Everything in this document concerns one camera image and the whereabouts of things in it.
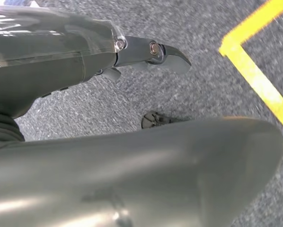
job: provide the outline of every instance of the transparent plastic cover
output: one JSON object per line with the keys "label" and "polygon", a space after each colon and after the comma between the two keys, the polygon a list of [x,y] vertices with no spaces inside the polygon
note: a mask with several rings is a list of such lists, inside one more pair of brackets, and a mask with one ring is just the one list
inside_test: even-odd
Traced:
{"label": "transparent plastic cover", "polygon": [[35,1],[0,1],[0,67],[116,53],[125,43],[111,21],[40,8]]}

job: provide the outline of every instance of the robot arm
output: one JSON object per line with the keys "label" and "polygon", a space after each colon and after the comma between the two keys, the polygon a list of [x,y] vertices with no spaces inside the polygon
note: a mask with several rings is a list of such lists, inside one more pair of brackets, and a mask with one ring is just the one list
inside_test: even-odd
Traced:
{"label": "robot arm", "polygon": [[37,98],[85,82],[113,80],[118,67],[142,64],[185,73],[180,50],[125,36],[109,21],[43,8],[0,6],[0,114],[17,118]]}

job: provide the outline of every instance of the black foot base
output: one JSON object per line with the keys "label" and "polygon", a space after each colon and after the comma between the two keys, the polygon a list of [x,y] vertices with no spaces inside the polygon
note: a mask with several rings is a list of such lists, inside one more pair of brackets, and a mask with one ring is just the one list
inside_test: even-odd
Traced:
{"label": "black foot base", "polygon": [[171,123],[174,123],[174,122],[180,122],[180,121],[176,118],[159,115],[158,113],[155,111],[149,111],[143,117],[141,121],[141,128],[149,129],[149,128],[161,126],[165,124],[171,124]]}

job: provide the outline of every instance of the gray carpet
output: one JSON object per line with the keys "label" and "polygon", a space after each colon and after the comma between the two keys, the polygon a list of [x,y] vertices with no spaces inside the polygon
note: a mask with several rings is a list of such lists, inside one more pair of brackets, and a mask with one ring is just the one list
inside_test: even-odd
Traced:
{"label": "gray carpet", "polygon": [[[94,78],[37,100],[17,120],[27,140],[120,133],[140,129],[151,109],[181,118],[244,115],[283,127],[231,62],[218,52],[222,38],[263,0],[54,0],[39,1],[100,19],[127,35],[176,46],[192,60],[186,75],[122,69],[117,83]],[[283,95],[283,16],[244,45]],[[234,227],[283,227],[283,162],[266,189]]]}

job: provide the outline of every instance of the floor marking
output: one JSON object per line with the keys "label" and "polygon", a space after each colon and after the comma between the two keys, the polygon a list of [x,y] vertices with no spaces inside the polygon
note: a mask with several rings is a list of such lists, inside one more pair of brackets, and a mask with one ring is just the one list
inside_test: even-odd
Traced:
{"label": "floor marking", "polygon": [[269,0],[226,34],[220,53],[227,56],[283,124],[283,97],[241,46],[281,13],[283,0]]}

